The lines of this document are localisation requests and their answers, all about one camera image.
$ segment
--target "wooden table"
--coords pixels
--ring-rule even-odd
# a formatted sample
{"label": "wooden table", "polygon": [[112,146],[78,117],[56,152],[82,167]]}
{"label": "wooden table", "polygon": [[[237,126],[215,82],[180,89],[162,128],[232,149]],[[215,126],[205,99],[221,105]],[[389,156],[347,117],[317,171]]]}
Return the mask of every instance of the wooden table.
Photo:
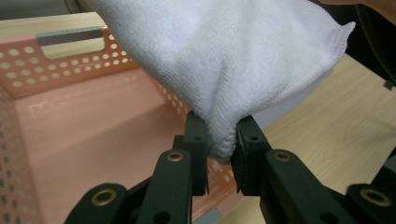
{"label": "wooden table", "polygon": [[[0,21],[0,37],[104,25],[95,13]],[[370,183],[396,145],[396,90],[345,55],[301,105],[264,130],[273,148],[296,153],[326,186]],[[263,223],[246,198],[220,223]]]}

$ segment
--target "basket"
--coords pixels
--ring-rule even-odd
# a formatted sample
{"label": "basket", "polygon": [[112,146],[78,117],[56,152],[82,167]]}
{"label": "basket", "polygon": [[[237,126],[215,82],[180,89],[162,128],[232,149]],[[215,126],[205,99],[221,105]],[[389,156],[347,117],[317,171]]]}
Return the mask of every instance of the basket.
{"label": "basket", "polygon": [[[189,108],[91,27],[0,39],[0,111],[0,223],[52,224],[96,185],[150,176]],[[230,167],[208,166],[194,219],[235,192]]]}

